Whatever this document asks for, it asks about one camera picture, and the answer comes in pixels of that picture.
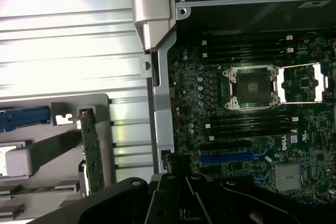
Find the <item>motherboard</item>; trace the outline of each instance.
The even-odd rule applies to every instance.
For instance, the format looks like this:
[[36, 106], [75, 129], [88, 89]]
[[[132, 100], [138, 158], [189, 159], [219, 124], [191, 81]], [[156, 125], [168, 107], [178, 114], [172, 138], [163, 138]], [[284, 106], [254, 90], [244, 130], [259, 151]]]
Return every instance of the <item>motherboard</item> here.
[[214, 181], [244, 179], [306, 204], [336, 201], [327, 35], [204, 34], [169, 51], [175, 152]]

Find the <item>mounting screw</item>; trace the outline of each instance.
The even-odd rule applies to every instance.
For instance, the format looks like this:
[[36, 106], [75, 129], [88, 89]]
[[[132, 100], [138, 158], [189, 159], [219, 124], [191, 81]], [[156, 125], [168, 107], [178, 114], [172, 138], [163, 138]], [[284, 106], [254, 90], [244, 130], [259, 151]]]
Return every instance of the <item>mounting screw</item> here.
[[197, 180], [197, 179], [200, 179], [201, 177], [198, 176], [198, 175], [193, 175], [193, 176], [191, 176], [191, 178]]
[[234, 182], [234, 181], [228, 181], [228, 182], [226, 182], [226, 184], [228, 184], [229, 186], [235, 186], [235, 185], [237, 185], [237, 183]]
[[141, 183], [140, 183], [139, 181], [133, 181], [133, 182], [132, 182], [132, 185], [133, 185], [133, 186], [138, 186], [138, 185], [140, 185], [140, 184], [141, 184]]

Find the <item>cpu socket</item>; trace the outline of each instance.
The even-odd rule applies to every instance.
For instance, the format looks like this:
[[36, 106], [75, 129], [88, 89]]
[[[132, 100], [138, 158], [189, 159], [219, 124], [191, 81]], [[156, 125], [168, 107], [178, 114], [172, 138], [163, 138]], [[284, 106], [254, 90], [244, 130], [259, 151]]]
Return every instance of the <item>cpu socket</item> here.
[[229, 110], [265, 109], [280, 103], [276, 67], [272, 65], [232, 67], [223, 71], [229, 81]]

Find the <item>green circuit board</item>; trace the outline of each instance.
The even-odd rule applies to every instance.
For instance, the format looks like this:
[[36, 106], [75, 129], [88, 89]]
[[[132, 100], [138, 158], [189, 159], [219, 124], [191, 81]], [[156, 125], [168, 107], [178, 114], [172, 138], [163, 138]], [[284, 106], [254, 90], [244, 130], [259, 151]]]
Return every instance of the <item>green circuit board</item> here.
[[[244, 43], [242, 38], [224, 40], [225, 46], [218, 42], [212, 45], [207, 38], [199, 45], [193, 42], [173, 47], [169, 51], [169, 82], [175, 151], [190, 155], [193, 172], [208, 174], [216, 181], [247, 179], [300, 202], [326, 204], [336, 198], [330, 193], [336, 188], [336, 134], [333, 91], [328, 86], [333, 81], [335, 53], [328, 37], [302, 40], [299, 35], [291, 36], [289, 41], [281, 40], [284, 35], [260, 36], [259, 40], [281, 41], [285, 53], [257, 43], [257, 55], [265, 57], [256, 61], [254, 42], [235, 46]], [[270, 54], [279, 58], [270, 59]], [[315, 79], [317, 63], [326, 78], [324, 85]], [[265, 71], [260, 66], [272, 68]], [[281, 87], [286, 102], [273, 94], [267, 96], [277, 94], [272, 82], [269, 89], [267, 77], [267, 73], [274, 73], [273, 67], [277, 74], [283, 68]], [[231, 72], [236, 75], [235, 82], [225, 73], [234, 68], [238, 69]], [[318, 85], [322, 94], [316, 92]], [[235, 94], [233, 103], [239, 103], [239, 110], [227, 109]], [[283, 128], [292, 120], [293, 128], [288, 132], [276, 129], [276, 116], [283, 121]], [[216, 134], [209, 131], [214, 123]]]

